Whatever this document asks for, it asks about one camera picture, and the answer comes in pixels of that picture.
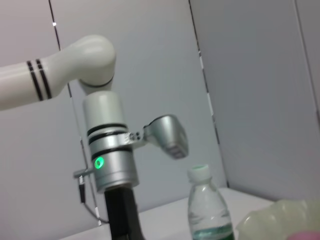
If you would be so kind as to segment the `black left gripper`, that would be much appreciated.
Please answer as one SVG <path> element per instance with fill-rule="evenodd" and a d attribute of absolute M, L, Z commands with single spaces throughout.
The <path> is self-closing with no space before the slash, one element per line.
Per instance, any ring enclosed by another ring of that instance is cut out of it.
<path fill-rule="evenodd" d="M 134 192 L 122 186 L 104 192 L 112 240 L 145 240 Z"/>

